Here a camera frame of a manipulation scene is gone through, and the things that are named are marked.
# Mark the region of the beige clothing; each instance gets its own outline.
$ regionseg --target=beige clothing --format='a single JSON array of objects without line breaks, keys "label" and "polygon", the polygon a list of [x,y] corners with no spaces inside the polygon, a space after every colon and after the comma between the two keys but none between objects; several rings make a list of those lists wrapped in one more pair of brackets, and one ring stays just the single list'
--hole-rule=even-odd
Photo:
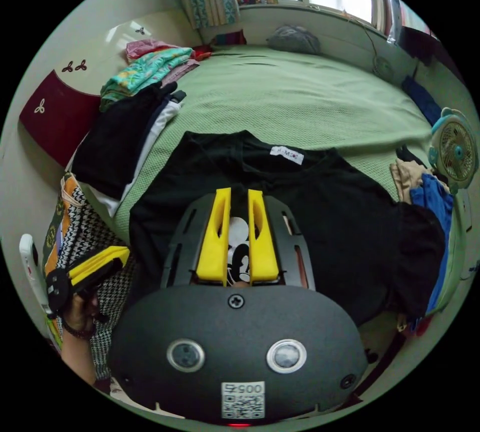
[{"label": "beige clothing", "polygon": [[[390,164],[390,172],[395,182],[396,190],[399,193],[398,199],[408,204],[412,203],[410,199],[410,189],[417,189],[423,185],[422,174],[433,175],[432,169],[427,169],[415,161],[405,162],[401,159],[397,159],[395,164]],[[445,191],[450,194],[449,187],[438,178],[437,181],[439,181]]]}]

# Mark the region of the clothing label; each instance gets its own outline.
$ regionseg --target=clothing label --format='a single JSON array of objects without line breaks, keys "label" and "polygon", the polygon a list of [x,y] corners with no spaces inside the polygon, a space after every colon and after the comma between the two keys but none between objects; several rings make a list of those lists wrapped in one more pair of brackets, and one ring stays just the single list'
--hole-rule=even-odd
[{"label": "clothing label", "polygon": [[292,151],[285,146],[273,146],[270,151],[271,156],[283,156],[285,159],[296,162],[298,165],[302,165],[304,161],[304,155],[297,151]]},{"label": "clothing label", "polygon": [[265,382],[222,382],[222,419],[264,419]]}]

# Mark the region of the houndstooth fabric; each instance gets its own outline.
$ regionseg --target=houndstooth fabric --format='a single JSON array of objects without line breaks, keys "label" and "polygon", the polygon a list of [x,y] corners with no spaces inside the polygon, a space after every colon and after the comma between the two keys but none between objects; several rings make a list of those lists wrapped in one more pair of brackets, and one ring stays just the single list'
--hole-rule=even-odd
[{"label": "houndstooth fabric", "polygon": [[[93,210],[80,187],[75,188],[72,196],[81,204],[81,207],[70,206],[68,210],[71,224],[57,262],[57,267],[62,268],[68,267],[75,259],[91,250],[125,245]],[[120,318],[135,268],[136,262],[130,255],[125,267],[103,282],[97,292],[100,310],[109,318],[106,324],[96,324],[96,334],[90,340],[97,380],[111,376],[107,367],[107,353],[111,344],[112,329]],[[61,319],[58,320],[58,328],[62,336]]]}]

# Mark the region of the qr code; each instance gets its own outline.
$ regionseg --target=qr code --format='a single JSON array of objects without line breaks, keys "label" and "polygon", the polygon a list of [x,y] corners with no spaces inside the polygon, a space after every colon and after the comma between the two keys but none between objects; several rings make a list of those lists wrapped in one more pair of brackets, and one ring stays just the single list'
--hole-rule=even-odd
[{"label": "qr code", "polygon": [[263,419],[265,417],[264,394],[223,396],[222,417],[224,419]]}]

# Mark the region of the stack of clothes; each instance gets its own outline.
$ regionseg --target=stack of clothes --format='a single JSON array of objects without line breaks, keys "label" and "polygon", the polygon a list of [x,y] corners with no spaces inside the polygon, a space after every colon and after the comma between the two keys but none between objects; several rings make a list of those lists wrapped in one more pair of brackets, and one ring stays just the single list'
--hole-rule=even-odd
[{"label": "stack of clothes", "polygon": [[161,81],[166,85],[178,81],[212,53],[209,46],[179,47],[154,39],[129,42],[126,49],[129,66],[111,77],[101,88],[101,112],[112,103],[132,97],[151,84]]},{"label": "stack of clothes", "polygon": [[[449,236],[452,225],[454,197],[450,193],[448,179],[434,169],[428,169],[423,162],[412,154],[406,145],[396,150],[397,160],[390,165],[398,198],[401,202],[424,207],[435,215],[444,234],[445,249],[442,256],[438,279],[435,283],[425,314],[428,315],[438,305],[440,292],[445,281],[449,256]],[[415,330],[421,317],[407,319],[411,330]]]},{"label": "stack of clothes", "polygon": [[71,171],[89,185],[113,217],[137,180],[148,154],[187,95],[177,83],[150,84],[104,111],[80,144]]}]

